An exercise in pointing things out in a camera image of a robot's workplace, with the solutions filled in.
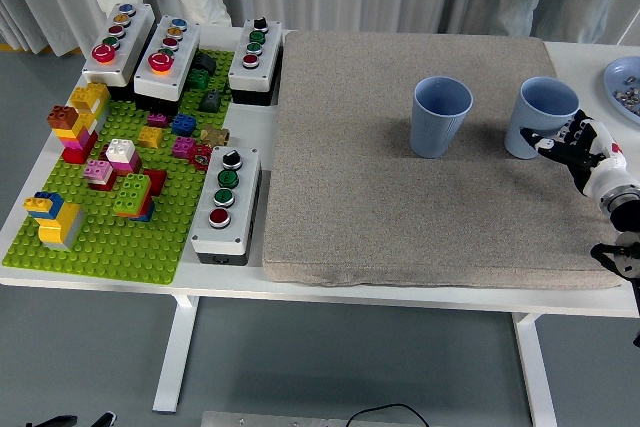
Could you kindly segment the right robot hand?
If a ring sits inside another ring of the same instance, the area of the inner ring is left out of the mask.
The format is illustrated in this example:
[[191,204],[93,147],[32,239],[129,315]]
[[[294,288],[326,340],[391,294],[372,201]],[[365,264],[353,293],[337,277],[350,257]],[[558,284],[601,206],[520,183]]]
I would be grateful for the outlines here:
[[594,197],[597,172],[622,166],[622,151],[606,127],[581,109],[551,137],[531,128],[521,128],[520,136],[543,157],[565,165],[578,191],[587,197]]

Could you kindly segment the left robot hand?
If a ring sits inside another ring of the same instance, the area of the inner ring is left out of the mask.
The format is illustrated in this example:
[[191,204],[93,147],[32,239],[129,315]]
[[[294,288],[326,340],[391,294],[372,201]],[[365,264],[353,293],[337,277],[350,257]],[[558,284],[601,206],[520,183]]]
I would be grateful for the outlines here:
[[[116,420],[117,415],[114,412],[107,411],[93,422],[92,427],[112,427],[115,425]],[[77,415],[64,414],[50,418],[42,423],[35,424],[35,427],[68,427],[75,426],[77,422]]]

